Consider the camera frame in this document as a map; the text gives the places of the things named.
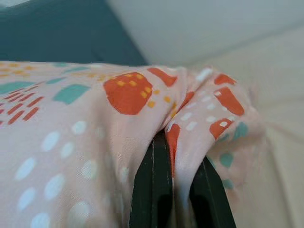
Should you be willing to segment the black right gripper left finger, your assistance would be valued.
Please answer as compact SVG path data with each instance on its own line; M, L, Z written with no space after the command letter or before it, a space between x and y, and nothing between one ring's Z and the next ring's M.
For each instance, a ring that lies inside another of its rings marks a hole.
M136 173L129 227L166 228L172 210L172 176L164 132L152 139Z

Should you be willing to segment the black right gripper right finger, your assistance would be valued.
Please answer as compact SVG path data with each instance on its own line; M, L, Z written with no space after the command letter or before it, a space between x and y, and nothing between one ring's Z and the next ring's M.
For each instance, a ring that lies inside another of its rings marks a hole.
M236 228L222 181L206 157L191 188L190 201L199 228Z

